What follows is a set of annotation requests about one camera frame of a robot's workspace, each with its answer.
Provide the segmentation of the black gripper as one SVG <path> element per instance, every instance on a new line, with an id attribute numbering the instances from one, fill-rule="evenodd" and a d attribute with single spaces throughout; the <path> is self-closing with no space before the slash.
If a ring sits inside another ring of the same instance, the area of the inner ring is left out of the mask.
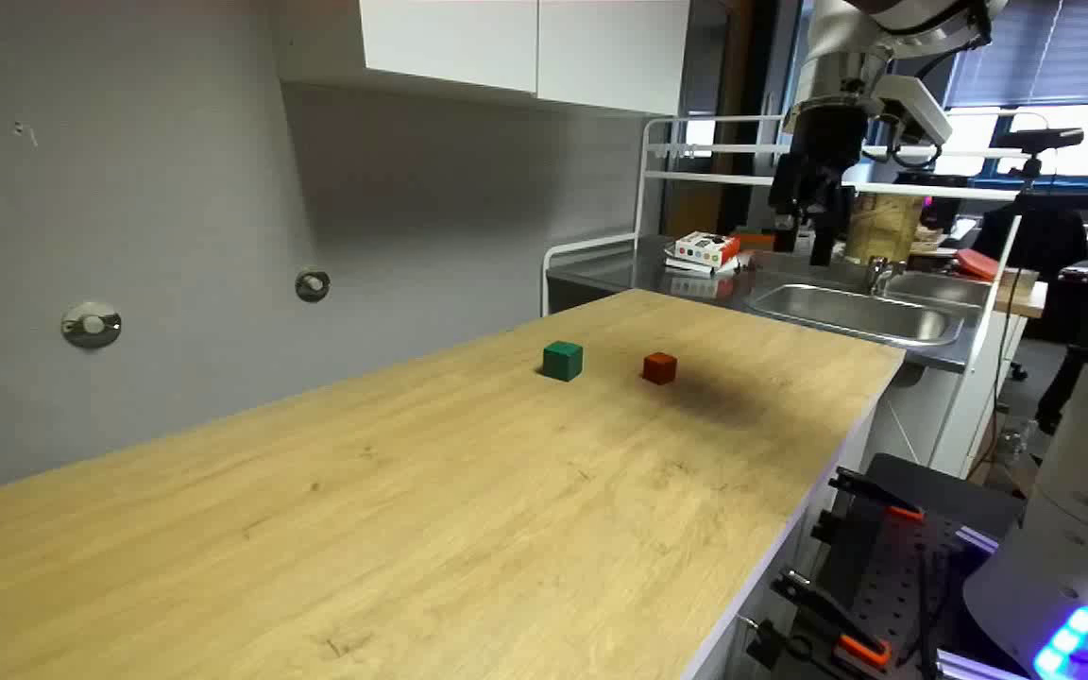
<path id="1" fill-rule="evenodd" d="M 792 251 L 798 226 L 812 220 L 812 265 L 831 265 L 845 238 L 841 172 L 860 160 L 869 117 L 860 104 L 799 104 L 789 151 L 775 167 L 765 204 L 775 209 L 775 250 Z"/>

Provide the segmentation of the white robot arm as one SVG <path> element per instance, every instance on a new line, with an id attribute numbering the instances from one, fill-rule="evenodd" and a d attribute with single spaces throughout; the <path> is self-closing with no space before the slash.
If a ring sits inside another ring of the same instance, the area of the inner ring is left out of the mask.
<path id="1" fill-rule="evenodd" d="M 979 47 L 995 36 L 1007 0 L 817 0 L 789 148 L 775 167 L 765 204 L 778 220 L 812 231 L 812 265 L 827 265 L 849 226 L 854 194 L 841 172 L 860 160 L 869 124 L 900 143 L 939 148 L 953 119 L 922 76 L 903 59 Z"/>

